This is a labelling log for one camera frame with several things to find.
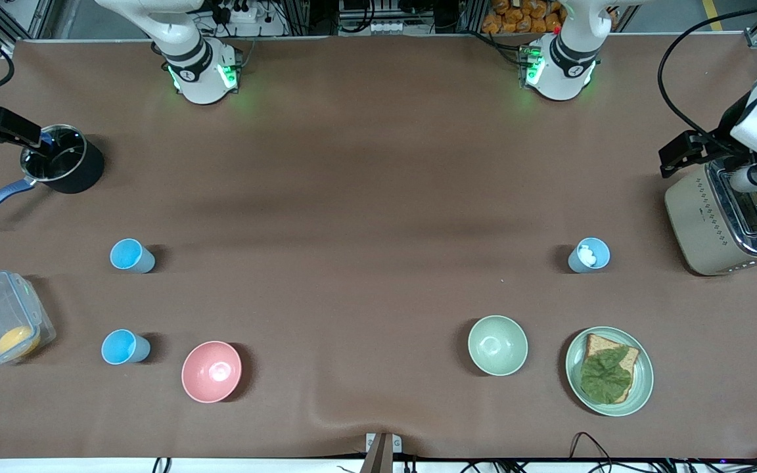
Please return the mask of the brown table cover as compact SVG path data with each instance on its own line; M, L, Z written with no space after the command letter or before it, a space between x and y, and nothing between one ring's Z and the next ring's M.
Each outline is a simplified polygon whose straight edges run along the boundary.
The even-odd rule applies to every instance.
M147 42L18 45L0 106L78 127L107 168L0 206L0 270L57 330L0 366L0 458L348 455L379 432L426 457L561 457L579 432L612 456L757 457L757 269L688 272L665 212L670 42L610 37L587 89L551 102L471 37L261 40L210 106ZM0 146L0 186L18 154ZM575 273L589 237L610 261ZM149 273L110 263L126 238ZM493 314L528 335L512 375L469 356ZM636 413L570 389L568 342L591 327L648 353ZM103 361L118 329L147 359ZM216 403L181 385L208 341L243 365Z

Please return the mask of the blue plastic cup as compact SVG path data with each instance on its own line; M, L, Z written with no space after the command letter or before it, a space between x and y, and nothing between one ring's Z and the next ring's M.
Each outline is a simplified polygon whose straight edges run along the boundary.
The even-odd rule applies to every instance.
M109 261L115 269L130 273L149 273L156 265L154 255L134 238L115 243L109 252Z
M103 339L101 356L109 365L139 363L150 354L150 342L131 330L118 329Z

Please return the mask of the bag of orange buns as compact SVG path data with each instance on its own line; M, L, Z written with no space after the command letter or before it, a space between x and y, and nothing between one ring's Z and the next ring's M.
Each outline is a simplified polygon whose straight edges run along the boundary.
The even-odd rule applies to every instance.
M557 0L490 0L482 21L484 35L557 33L568 16Z

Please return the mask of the blue cup with white filling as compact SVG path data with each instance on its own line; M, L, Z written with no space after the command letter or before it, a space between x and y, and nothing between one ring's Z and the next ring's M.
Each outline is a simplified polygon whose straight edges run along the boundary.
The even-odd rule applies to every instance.
M580 263L577 255L577 249L581 245L588 245L592 249L592 251L595 252L597 263L594 267L586 267L583 266L582 263ZM581 240L572 250L567 259L568 266L575 273L592 273L599 271L600 269L606 267L609 261L610 249L608 248L606 242L595 237L584 238L583 240Z

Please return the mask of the power strip with black plugs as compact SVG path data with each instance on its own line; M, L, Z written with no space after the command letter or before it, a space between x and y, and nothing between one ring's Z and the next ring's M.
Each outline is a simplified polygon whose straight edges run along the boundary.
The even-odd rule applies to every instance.
M255 0L206 0L216 25L255 24L261 8Z

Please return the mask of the yellow orange food piece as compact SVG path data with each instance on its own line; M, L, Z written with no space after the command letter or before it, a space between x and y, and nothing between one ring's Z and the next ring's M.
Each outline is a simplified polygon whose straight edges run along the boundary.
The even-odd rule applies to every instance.
M0 337L0 355L23 357L39 346L39 329L29 325L13 327Z

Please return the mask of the pink bowl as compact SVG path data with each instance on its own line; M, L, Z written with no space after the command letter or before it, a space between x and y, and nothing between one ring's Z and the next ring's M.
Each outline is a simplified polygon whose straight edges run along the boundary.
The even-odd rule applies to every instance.
M201 403L216 403L228 398L241 380L240 354L228 342L208 341L186 357L181 368L185 393Z

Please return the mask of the green lettuce leaf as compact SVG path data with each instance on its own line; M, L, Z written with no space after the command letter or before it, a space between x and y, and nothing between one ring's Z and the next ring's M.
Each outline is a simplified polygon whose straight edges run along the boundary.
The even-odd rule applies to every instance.
M594 402L616 404L633 384L633 374L621 366L627 346L607 348L585 358L581 366L581 390Z

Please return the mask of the beige chrome toaster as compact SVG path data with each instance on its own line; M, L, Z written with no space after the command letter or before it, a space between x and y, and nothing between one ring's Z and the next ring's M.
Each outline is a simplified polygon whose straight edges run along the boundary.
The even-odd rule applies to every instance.
M691 271L725 276L757 267L757 204L730 186L721 162L701 165L665 192L671 227Z

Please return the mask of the pale green bowl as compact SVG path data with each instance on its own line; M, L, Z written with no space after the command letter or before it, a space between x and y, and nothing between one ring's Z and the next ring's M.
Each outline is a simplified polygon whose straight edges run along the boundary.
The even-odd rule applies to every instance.
M475 321L467 345L470 359L487 375L512 375L528 359L528 335L519 323L505 315L487 315Z

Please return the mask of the pale green plate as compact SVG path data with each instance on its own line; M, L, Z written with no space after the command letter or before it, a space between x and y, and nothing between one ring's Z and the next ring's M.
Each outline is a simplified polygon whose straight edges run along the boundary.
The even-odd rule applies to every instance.
M623 402L602 405L589 400L579 387L580 365L583 357L588 353L587 344L592 334L639 350L639 356L635 359L633 368L633 386L628 390L627 398ZM564 373L570 389L580 402L595 413L608 417L624 417L636 413L647 403L654 389L654 367L648 353L634 336L616 327L591 327L573 336L568 342L564 358Z

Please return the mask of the brown bread slice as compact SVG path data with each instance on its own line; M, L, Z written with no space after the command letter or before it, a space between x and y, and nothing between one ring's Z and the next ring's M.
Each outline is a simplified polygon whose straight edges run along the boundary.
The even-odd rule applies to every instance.
M628 345L622 344L621 342L615 342L608 338L604 338L604 336L599 336L596 334L589 334L587 336L585 358L594 353L597 353L600 350L604 350L607 348L617 348L617 347L622 347L622 346L628 346ZM628 356L625 358L625 360L621 362L621 366L628 369L633 374L633 384L634 384L635 363L639 359L640 351L637 348L634 348L631 346L628 346L628 347L630 351L628 353ZM619 403L616 403L616 404L620 404L627 399L629 392L631 390L631 387L628 388L627 392L619 399Z

